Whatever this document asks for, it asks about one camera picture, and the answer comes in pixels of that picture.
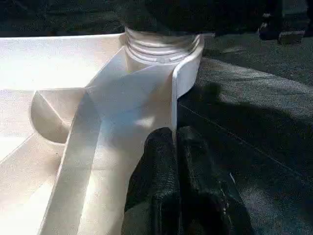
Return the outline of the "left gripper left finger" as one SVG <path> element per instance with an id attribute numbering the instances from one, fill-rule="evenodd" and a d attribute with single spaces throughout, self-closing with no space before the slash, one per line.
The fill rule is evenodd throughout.
<path id="1" fill-rule="evenodd" d="M 172 131 L 151 132 L 127 191 L 123 235 L 181 235 L 181 199 Z"/>

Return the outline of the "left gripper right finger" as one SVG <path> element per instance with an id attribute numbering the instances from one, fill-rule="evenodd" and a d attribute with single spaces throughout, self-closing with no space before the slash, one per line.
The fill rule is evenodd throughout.
<path id="1" fill-rule="evenodd" d="M 177 130 L 177 157 L 184 229 L 189 235 L 253 235 L 246 206 L 231 174 L 193 127 Z"/>

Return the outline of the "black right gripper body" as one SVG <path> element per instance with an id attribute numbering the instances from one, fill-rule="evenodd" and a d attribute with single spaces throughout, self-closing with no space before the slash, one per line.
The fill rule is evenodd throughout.
<path id="1" fill-rule="evenodd" d="M 258 29 L 261 40 L 297 44 L 308 37 L 307 0 L 267 0 Z"/>

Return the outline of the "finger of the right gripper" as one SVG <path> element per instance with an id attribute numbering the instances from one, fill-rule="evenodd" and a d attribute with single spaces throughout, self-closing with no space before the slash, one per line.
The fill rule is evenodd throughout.
<path id="1" fill-rule="evenodd" d="M 125 27 L 159 34 L 231 34 L 255 31 L 257 0 L 120 0 Z"/>

